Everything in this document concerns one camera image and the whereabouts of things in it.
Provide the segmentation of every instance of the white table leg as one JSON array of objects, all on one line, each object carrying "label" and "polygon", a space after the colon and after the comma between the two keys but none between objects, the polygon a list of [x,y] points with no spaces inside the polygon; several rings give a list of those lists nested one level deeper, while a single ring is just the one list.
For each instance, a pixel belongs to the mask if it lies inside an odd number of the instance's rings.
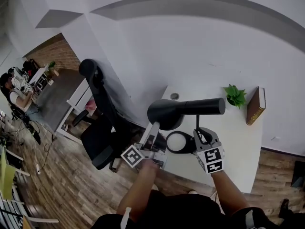
[{"label": "white table leg", "polygon": [[24,205],[24,202],[21,202],[21,201],[17,201],[17,200],[9,200],[9,201],[10,201],[10,202],[14,202],[14,203],[16,203],[16,204],[23,204],[23,205]]},{"label": "white table leg", "polygon": [[41,219],[41,218],[34,218],[34,217],[27,217],[27,220],[33,222],[43,222],[43,223],[58,223],[59,220],[57,219]]},{"label": "white table leg", "polygon": [[22,161],[24,160],[22,157],[20,157],[20,156],[14,154],[13,152],[9,151],[8,149],[5,149],[5,151],[6,151],[7,153],[9,153],[10,155],[13,155],[14,157],[16,157],[16,158],[18,158],[18,159],[20,159],[20,160],[22,160]]},{"label": "white table leg", "polygon": [[82,145],[82,142],[81,142],[81,140],[80,140],[79,138],[77,138],[77,137],[71,135],[70,133],[66,132],[65,130],[63,130],[63,129],[61,129],[61,128],[58,128],[57,131],[58,131],[60,134],[66,136],[67,138],[69,138],[69,139],[71,139],[71,140],[73,140],[73,141],[75,141],[75,142],[77,142],[77,143],[79,143],[79,144]]},{"label": "white table leg", "polygon": [[16,169],[16,171],[17,171],[18,173],[20,173],[20,174],[24,174],[25,176],[28,176],[28,177],[31,176],[28,172],[25,172],[25,171],[23,171],[23,170]]}]

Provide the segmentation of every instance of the white desk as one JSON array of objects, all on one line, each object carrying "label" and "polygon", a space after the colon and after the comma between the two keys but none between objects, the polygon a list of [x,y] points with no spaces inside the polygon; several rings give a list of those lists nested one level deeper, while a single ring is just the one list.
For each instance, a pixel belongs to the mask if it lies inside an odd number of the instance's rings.
[{"label": "white desk", "polygon": [[39,68],[39,70],[34,74],[32,79],[30,80],[29,84],[38,82],[38,80],[42,77],[42,75],[45,73],[46,67],[44,68]]},{"label": "white desk", "polygon": [[63,117],[61,120],[61,123],[59,124],[57,128],[57,132],[61,133],[62,135],[68,137],[69,139],[82,144],[81,140],[72,134],[66,132],[63,130],[61,127],[65,123],[66,119],[68,118],[69,114],[73,111],[76,110],[77,113],[79,114],[81,111],[85,109],[85,106],[87,102],[90,100],[92,97],[92,92],[89,88],[89,85],[87,83],[86,79],[83,79],[81,84],[78,86],[78,88],[75,90],[73,95],[71,96],[70,99],[67,99],[67,103],[70,105],[69,110],[67,111],[66,115]]},{"label": "white desk", "polygon": [[[172,93],[178,93],[178,101],[199,100],[208,98],[224,97],[223,88],[206,88],[200,91],[185,91],[183,84],[178,87],[167,87],[162,99],[170,99]],[[245,121],[246,107],[227,110],[224,115],[202,115],[200,116],[200,126],[215,131],[224,147],[224,170],[244,193],[250,193],[258,166],[261,142],[263,115],[258,118],[252,126],[248,126]],[[143,135],[144,139],[151,124]],[[183,131],[193,136],[196,127],[196,116],[186,115],[180,127],[172,131],[162,131],[160,133],[167,136],[173,131]],[[167,162],[165,171],[175,175],[204,183],[214,187],[213,180],[207,175],[198,164],[196,156],[192,154],[173,154],[166,150]]]}]

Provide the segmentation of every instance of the ceiling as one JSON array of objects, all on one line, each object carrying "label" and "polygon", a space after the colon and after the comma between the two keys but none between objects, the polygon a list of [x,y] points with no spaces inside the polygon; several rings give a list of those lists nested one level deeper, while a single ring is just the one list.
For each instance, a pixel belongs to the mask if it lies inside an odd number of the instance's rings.
[{"label": "ceiling", "polygon": [[4,12],[7,4],[8,0],[0,0],[0,36],[4,33]]}]

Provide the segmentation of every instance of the chair headrest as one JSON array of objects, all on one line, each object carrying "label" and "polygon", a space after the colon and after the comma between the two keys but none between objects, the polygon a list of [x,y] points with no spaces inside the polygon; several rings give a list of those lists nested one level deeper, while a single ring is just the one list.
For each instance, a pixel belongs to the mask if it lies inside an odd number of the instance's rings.
[{"label": "chair headrest", "polygon": [[81,62],[78,70],[86,78],[92,93],[98,94],[104,76],[97,63],[92,59],[85,59]]}]

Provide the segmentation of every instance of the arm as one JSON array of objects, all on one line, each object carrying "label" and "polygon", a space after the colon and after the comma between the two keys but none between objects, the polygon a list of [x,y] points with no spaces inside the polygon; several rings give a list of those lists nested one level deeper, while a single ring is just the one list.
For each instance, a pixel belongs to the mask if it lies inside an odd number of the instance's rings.
[{"label": "arm", "polygon": [[228,216],[243,208],[250,207],[241,191],[235,186],[224,171],[211,174],[224,213]]},{"label": "arm", "polygon": [[19,105],[20,107],[24,108],[28,104],[32,95],[33,95],[33,93],[29,92],[24,99],[17,97],[16,104]]},{"label": "arm", "polygon": [[15,76],[15,78],[18,80],[18,81],[22,81],[22,79],[20,78],[20,77],[18,77],[18,76]]},{"label": "arm", "polygon": [[152,160],[144,160],[138,177],[121,200],[117,214],[124,215],[126,207],[131,207],[129,218],[137,222],[145,211],[159,166]]}]

